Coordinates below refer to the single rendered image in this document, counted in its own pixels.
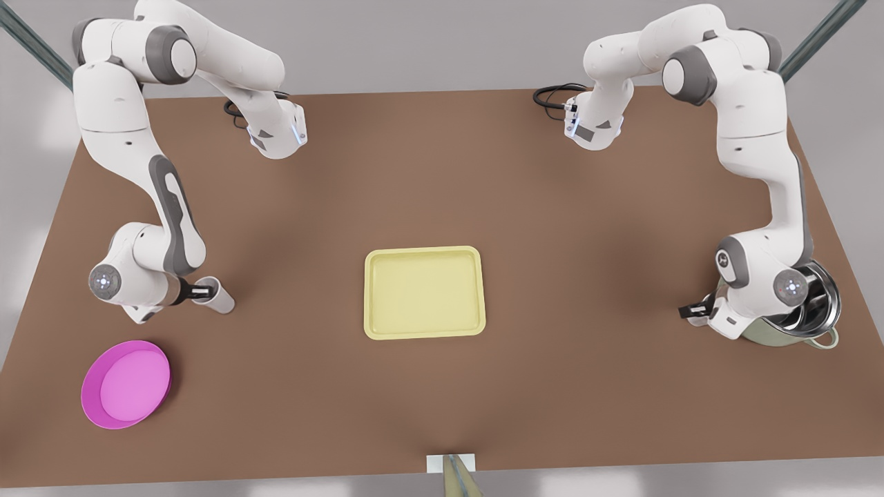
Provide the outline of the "white IKEA cup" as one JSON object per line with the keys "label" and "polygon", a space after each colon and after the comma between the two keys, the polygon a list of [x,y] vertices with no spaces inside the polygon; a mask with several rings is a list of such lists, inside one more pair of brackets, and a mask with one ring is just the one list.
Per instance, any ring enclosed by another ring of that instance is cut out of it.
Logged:
{"label": "white IKEA cup", "polygon": [[209,309],[214,309],[214,311],[217,311],[221,314],[231,313],[235,307],[235,301],[233,297],[231,297],[230,293],[228,293],[227,290],[221,285],[219,279],[212,276],[206,277],[211,277],[211,283],[215,284],[215,298],[211,299],[211,301],[192,301],[196,305],[201,305]]}

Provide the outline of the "yellow rectangular tray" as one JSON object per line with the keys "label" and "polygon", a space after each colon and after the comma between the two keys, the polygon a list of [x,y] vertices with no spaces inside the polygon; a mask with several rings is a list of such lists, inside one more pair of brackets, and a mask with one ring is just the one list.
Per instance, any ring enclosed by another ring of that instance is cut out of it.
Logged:
{"label": "yellow rectangular tray", "polygon": [[473,246],[379,249],[364,261],[363,330],[373,340],[474,336],[486,327]]}

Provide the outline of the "pink round bowl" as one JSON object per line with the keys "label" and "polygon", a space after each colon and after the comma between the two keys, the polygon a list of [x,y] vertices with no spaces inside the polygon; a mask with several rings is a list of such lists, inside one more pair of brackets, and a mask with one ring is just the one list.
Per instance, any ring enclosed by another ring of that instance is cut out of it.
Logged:
{"label": "pink round bowl", "polygon": [[97,427],[122,430],[150,416],[171,388],[171,366],[152,342],[130,340],[101,353],[80,389],[84,415]]}

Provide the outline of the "steel pot with green outside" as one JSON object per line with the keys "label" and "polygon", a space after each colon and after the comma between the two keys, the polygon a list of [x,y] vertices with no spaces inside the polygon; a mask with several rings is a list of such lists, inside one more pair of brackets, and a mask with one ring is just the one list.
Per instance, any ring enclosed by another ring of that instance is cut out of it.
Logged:
{"label": "steel pot with green outside", "polygon": [[805,276],[808,295],[787,314],[754,320],[741,337],[767,347],[786,347],[804,342],[820,350],[837,347],[836,323],[842,312],[842,298],[836,283],[817,261],[796,267]]}

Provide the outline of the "white post foot plate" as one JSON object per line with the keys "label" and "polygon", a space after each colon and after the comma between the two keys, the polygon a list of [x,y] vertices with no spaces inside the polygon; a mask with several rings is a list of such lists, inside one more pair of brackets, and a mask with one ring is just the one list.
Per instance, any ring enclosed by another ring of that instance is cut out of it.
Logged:
{"label": "white post foot plate", "polygon": [[459,454],[459,455],[428,455],[426,456],[426,472],[427,473],[443,473],[444,462],[452,458],[458,458],[463,462],[465,468],[469,472],[477,471],[475,454]]}

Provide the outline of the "silver frame post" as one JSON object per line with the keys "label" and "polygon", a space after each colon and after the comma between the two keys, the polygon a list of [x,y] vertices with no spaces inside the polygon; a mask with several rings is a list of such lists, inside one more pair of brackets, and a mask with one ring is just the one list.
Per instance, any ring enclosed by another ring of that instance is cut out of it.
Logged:
{"label": "silver frame post", "polygon": [[14,41],[28,51],[48,72],[69,90],[73,90],[73,69],[54,48],[48,45],[24,19],[0,0],[0,26]]}
{"label": "silver frame post", "polygon": [[445,455],[442,462],[444,497],[484,497],[460,456]]}
{"label": "silver frame post", "polygon": [[804,41],[780,64],[778,72],[787,83],[798,71],[868,2],[868,0],[839,0],[836,6]]}

